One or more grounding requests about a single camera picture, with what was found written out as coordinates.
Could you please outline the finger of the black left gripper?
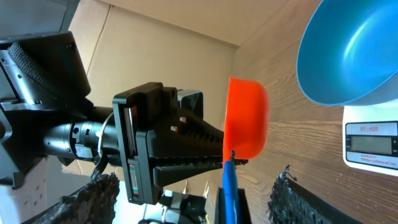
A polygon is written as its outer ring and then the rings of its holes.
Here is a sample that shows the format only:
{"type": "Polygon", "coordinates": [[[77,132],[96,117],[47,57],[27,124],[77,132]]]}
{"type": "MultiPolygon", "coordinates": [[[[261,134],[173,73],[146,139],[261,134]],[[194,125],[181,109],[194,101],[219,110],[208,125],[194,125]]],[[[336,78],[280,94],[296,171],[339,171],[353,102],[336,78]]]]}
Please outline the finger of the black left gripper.
{"type": "Polygon", "coordinates": [[[147,144],[151,157],[220,157],[223,132],[178,108],[149,126],[147,144]]]}
{"type": "Polygon", "coordinates": [[[152,170],[153,184],[158,187],[165,187],[198,174],[222,168],[223,161],[221,159],[179,164],[160,164],[156,165],[152,170]]]}

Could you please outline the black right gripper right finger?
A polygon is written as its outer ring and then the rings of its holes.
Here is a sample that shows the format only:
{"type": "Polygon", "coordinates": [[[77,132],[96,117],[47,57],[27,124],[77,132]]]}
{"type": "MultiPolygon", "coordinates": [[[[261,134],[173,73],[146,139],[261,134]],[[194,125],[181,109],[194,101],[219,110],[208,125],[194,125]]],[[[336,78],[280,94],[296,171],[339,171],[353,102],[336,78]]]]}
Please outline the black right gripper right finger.
{"type": "Polygon", "coordinates": [[[299,185],[289,164],[279,172],[267,205],[270,223],[361,224],[299,185]]]}

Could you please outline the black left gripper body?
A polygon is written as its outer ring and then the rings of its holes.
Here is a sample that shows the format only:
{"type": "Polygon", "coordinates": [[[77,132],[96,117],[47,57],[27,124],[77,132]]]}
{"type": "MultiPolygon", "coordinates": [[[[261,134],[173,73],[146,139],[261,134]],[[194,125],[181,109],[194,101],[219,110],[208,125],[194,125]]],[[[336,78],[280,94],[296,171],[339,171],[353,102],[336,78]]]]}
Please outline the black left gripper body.
{"type": "Polygon", "coordinates": [[[160,82],[140,85],[115,95],[113,112],[128,200],[156,204],[163,188],[178,181],[161,168],[187,156],[178,90],[160,82]]]}

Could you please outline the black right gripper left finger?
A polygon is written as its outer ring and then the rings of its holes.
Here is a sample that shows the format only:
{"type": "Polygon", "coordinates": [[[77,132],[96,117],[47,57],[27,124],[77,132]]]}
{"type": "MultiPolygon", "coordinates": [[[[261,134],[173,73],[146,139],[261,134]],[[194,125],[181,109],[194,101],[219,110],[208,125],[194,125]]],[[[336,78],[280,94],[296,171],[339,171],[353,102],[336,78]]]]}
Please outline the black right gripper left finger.
{"type": "Polygon", "coordinates": [[[103,174],[23,224],[112,223],[118,194],[119,179],[103,174]]]}

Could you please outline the red scoop blue handle tip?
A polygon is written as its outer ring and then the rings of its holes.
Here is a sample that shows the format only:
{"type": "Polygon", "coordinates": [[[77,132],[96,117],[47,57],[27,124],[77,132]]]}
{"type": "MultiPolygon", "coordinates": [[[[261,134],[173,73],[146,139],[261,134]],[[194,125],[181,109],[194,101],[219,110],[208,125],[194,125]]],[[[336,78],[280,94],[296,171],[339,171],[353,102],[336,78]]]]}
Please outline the red scoop blue handle tip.
{"type": "Polygon", "coordinates": [[[224,217],[227,224],[242,223],[236,165],[263,150],[269,123],[269,100],[258,82],[231,77],[226,100],[223,138],[224,217]]]}

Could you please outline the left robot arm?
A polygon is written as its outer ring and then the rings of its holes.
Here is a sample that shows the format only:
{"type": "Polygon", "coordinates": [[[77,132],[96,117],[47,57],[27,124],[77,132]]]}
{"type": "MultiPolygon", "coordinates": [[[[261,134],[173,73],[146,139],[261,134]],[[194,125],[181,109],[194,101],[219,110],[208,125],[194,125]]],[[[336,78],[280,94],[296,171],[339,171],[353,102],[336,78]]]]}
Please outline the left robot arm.
{"type": "Polygon", "coordinates": [[[128,201],[155,204],[165,186],[222,168],[224,134],[196,112],[196,94],[149,82],[107,108],[90,90],[71,32],[1,39],[2,185],[21,188],[52,155],[121,167],[128,201]]]}

